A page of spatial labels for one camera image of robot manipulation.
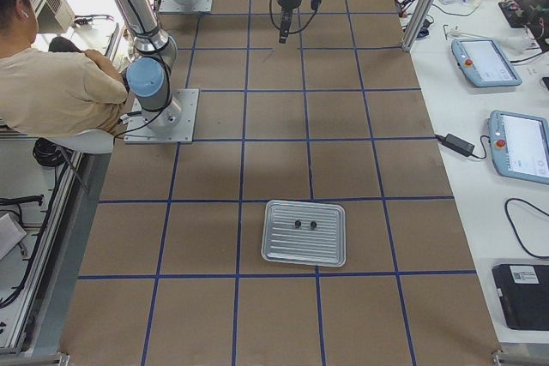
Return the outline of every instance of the black box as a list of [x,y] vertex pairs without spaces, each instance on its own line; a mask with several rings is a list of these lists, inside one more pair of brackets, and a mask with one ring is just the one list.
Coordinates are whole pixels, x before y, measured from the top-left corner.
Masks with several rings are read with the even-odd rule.
[[492,274],[507,326],[549,331],[549,266],[498,265]]

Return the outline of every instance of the black device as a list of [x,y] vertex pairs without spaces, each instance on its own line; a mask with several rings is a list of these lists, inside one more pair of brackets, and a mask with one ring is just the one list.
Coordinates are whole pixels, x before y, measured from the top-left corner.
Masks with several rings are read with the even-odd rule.
[[549,265],[498,265],[492,269],[511,329],[549,331]]
[[514,0],[499,2],[498,6],[509,23],[509,26],[517,28],[525,27],[527,25],[528,21],[524,15],[524,12]]
[[448,133],[446,136],[435,136],[443,146],[446,146],[447,148],[452,149],[454,152],[458,152],[459,154],[467,158],[473,153],[474,144],[469,143],[468,141],[464,141],[457,136],[454,136],[450,133]]

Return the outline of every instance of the black power adapter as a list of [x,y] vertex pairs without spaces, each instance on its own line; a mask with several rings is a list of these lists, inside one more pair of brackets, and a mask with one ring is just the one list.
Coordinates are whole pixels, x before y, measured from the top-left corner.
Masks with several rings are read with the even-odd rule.
[[445,137],[441,135],[435,136],[443,146],[446,146],[448,149],[452,149],[454,152],[458,152],[466,158],[473,154],[474,144],[469,143],[468,141],[464,141],[463,139],[451,135],[450,133],[448,133]]

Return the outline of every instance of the white table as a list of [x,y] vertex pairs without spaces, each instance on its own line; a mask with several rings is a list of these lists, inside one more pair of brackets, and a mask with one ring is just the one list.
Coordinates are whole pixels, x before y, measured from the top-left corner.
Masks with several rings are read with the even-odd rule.
[[[496,39],[523,33],[523,29],[509,27],[498,7],[501,1],[485,0],[469,17],[445,15],[431,8],[429,15],[435,20],[429,28],[431,34],[416,41],[411,50],[435,132],[440,135],[451,133],[472,142],[478,155],[482,154],[479,138],[486,134],[486,119],[493,110],[549,117],[549,91],[540,84],[540,78],[549,75],[549,56],[516,66],[523,80],[519,87],[480,89],[466,81],[451,54],[452,39],[444,37],[445,24],[458,26],[466,33]],[[436,2],[453,13],[466,14],[471,10],[466,4],[442,6]],[[509,51],[508,57],[518,59],[536,52],[516,55]],[[505,217],[504,201],[520,197],[549,211],[549,186],[500,177],[490,154],[484,161],[472,161],[446,147],[441,146],[440,152],[499,341],[548,344],[549,332],[516,331],[505,325],[492,268],[499,263],[544,264],[520,248]],[[527,247],[534,253],[549,255],[549,220],[523,207],[510,206],[510,211]]]

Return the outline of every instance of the aluminum tray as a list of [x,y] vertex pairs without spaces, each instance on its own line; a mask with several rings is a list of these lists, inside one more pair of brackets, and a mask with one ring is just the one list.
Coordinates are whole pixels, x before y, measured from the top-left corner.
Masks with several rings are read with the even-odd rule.
[[270,201],[265,208],[266,261],[340,267],[345,264],[345,210],[339,205]]

